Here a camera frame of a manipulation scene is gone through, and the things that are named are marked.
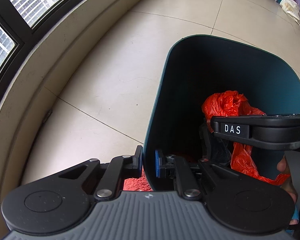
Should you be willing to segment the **person's hand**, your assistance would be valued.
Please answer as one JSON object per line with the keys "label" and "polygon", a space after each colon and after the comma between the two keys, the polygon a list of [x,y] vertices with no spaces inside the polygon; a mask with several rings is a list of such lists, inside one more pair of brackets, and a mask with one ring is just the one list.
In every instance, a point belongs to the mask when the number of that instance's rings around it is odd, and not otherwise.
{"label": "person's hand", "polygon": [[281,185],[281,188],[283,190],[285,190],[291,196],[291,198],[294,201],[294,204],[296,204],[297,199],[298,199],[298,193],[297,193],[296,189],[293,186],[290,168],[289,168],[289,165],[288,165],[288,163],[286,161],[285,156],[283,156],[283,158],[281,159],[281,161],[279,161],[279,163],[277,163],[277,170],[281,174],[289,175],[289,177]]}

